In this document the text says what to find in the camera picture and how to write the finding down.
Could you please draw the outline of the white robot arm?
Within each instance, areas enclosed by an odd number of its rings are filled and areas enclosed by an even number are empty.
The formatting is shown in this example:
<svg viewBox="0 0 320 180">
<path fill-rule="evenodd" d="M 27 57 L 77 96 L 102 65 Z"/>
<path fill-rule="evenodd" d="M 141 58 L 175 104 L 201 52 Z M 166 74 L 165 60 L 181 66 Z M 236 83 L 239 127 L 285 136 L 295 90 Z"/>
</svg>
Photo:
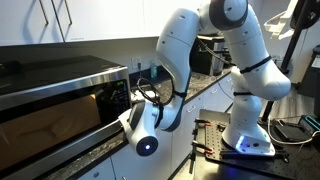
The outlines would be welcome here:
<svg viewBox="0 0 320 180">
<path fill-rule="evenodd" d="M 157 150 L 157 128 L 172 132 L 180 125 L 191 78 L 192 46 L 197 35 L 216 32 L 223 34 L 234 63 L 233 107 L 222 138 L 240 154 L 275 155 L 271 136 L 257 124 L 260 100 L 285 97 L 291 82 L 267 52 L 258 19 L 247 0 L 210 0 L 198 9 L 178 8 L 170 16 L 156 45 L 160 63 L 171 75 L 169 101 L 145 100 L 119 116 L 128 142 L 138 155 L 149 156 Z"/>
</svg>

